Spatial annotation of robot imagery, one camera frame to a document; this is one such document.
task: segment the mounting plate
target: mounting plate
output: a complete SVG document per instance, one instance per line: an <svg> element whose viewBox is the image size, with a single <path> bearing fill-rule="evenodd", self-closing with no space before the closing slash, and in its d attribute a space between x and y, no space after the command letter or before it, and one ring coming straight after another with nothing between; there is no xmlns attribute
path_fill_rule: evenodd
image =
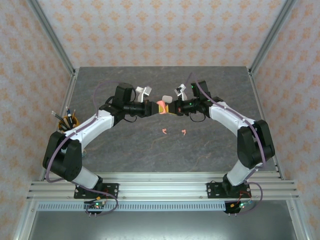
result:
<svg viewBox="0 0 320 240"><path fill-rule="evenodd" d="M206 184L206 193L208 199L238 199L240 197L240 192L248 192L251 195L250 186L247 184L240 184L238 186L233 186L232 191L229 194L226 193L222 187L222 182L208 182Z"/></svg>
<svg viewBox="0 0 320 240"><path fill-rule="evenodd" d="M118 198L119 193L119 183L103 183L102 184L102 192L106 192ZM106 199L105 195L95 193L92 191L88 191L83 189L82 187L75 186L74 196L75 199L95 199L100 197L101 199Z"/></svg>

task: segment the gray stone surface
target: gray stone surface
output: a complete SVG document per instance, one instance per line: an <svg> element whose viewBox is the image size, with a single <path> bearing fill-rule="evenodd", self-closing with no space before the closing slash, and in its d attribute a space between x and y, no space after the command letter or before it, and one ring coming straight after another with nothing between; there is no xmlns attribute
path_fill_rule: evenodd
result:
<svg viewBox="0 0 320 240"><path fill-rule="evenodd" d="M213 97L219 96L249 118L261 119L245 67L81 67L70 109L76 109L80 122L91 117L95 113L93 92L105 80L130 83L135 88L149 85L150 101L159 101L163 95L175 100L174 89L190 72L206 80ZM98 106L114 95L116 86L108 83L98 91ZM193 97L190 83L185 92ZM202 115L193 118L200 120ZM211 119L197 123L187 116L156 114L135 123L121 121L93 140L86 151L83 165L93 172L226 172L237 161L237 139ZM272 160L264 170L275 170Z"/></svg>

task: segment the patterned wallpaper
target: patterned wallpaper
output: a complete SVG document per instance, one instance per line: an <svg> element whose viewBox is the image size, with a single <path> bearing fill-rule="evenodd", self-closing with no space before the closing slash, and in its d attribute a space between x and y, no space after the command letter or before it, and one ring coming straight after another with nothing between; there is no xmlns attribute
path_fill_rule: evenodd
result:
<svg viewBox="0 0 320 240"><path fill-rule="evenodd" d="M299 0L254 76L278 158L320 239L320 4Z"/></svg>
<svg viewBox="0 0 320 240"><path fill-rule="evenodd" d="M0 235L11 240L38 179L69 74L26 0L0 1Z"/></svg>
<svg viewBox="0 0 320 240"><path fill-rule="evenodd" d="M75 68L250 66L285 0L39 0Z"/></svg>

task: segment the pen holder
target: pen holder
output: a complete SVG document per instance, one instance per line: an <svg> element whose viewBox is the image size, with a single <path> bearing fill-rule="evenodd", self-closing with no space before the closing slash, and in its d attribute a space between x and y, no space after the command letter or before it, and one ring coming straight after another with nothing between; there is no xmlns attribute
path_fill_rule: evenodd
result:
<svg viewBox="0 0 320 240"><path fill-rule="evenodd" d="M72 122L73 122L73 124L75 124L76 127L78 127L78 126L80 125L80 123L79 123L78 119L76 118L76 116L74 116L74 117L72 118ZM64 132L63 128L61 127L61 123L62 123L62 122L59 121L59 123L58 123L58 129L59 129L60 131L63 131L63 132Z"/></svg>

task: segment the perforated metal strip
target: perforated metal strip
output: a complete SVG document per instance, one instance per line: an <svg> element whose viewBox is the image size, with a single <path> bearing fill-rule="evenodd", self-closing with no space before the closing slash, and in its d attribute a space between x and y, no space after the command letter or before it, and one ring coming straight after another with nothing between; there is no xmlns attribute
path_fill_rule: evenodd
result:
<svg viewBox="0 0 320 240"><path fill-rule="evenodd" d="M107 203L105 206L95 209L96 211L108 211L115 206L115 202ZM68 211L82 212L85 204L78 201L40 201L38 211ZM150 201L119 202L117 212L175 212L175 211L225 211L224 201Z"/></svg>

